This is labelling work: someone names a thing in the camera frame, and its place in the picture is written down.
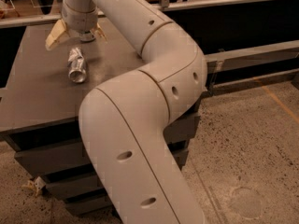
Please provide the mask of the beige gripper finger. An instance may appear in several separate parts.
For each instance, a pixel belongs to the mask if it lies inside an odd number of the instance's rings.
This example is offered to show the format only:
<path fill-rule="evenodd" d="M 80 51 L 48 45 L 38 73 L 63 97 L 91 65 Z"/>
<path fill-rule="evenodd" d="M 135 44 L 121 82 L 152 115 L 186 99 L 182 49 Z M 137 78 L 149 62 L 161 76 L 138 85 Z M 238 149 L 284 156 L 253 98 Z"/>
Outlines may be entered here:
<path fill-rule="evenodd" d="M 101 28 L 101 26 L 99 24 L 96 24 L 92 29 L 91 32 L 96 36 L 96 37 L 101 37 L 104 38 L 105 41 L 107 41 L 107 37 L 103 31 L 103 29 Z"/>
<path fill-rule="evenodd" d="M 52 50 L 65 42 L 69 37 L 67 24 L 63 19 L 57 20 L 46 38 L 45 47 L 47 50 Z"/>

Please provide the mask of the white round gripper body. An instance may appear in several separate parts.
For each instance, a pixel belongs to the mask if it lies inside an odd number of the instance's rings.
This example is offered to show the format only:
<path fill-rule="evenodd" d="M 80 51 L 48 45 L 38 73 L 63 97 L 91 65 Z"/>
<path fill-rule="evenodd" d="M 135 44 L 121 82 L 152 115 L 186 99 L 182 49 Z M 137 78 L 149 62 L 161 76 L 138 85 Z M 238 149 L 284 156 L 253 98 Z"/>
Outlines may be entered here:
<path fill-rule="evenodd" d="M 69 29 L 79 33 L 89 32 L 97 24 L 97 12 L 78 12 L 63 1 L 62 18 Z"/>

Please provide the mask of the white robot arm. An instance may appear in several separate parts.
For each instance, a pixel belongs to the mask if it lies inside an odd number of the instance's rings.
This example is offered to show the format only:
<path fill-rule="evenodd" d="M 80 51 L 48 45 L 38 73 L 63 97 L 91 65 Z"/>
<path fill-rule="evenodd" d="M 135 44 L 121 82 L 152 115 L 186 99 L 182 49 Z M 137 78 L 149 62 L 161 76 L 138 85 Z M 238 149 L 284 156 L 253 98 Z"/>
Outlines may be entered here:
<path fill-rule="evenodd" d="M 144 65 L 93 88 L 78 123 L 83 145 L 123 224 L 207 224 L 164 140 L 164 129 L 205 89 L 196 42 L 145 0 L 64 0 L 46 40 L 84 33 L 104 12 Z"/>

